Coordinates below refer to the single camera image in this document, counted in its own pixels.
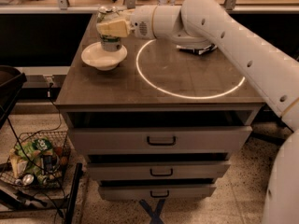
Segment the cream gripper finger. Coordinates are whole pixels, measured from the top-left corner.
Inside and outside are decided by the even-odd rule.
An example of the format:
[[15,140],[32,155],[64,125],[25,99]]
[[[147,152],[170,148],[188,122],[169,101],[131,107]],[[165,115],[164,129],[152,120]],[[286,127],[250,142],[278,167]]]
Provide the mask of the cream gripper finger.
[[130,22],[125,18],[97,21],[96,30],[100,35],[114,37],[127,37],[131,32]]
[[119,10],[118,13],[121,17],[124,17],[125,19],[129,19],[132,14],[134,13],[134,9],[125,9],[125,10]]

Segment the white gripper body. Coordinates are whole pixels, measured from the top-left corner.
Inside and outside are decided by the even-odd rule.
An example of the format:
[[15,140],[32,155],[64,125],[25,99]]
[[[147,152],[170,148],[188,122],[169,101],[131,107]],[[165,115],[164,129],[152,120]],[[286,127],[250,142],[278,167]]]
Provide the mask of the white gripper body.
[[153,32],[153,16],[156,6],[137,7],[130,17],[134,34],[137,38],[151,40],[155,38]]

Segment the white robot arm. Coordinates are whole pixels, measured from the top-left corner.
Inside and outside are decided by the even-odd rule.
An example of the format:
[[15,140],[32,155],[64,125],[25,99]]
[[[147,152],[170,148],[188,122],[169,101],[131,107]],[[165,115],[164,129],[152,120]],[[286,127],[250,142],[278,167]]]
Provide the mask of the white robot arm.
[[216,45],[292,130],[270,175],[262,224],[299,224],[299,63],[235,21],[215,0],[142,6],[102,18],[100,35]]

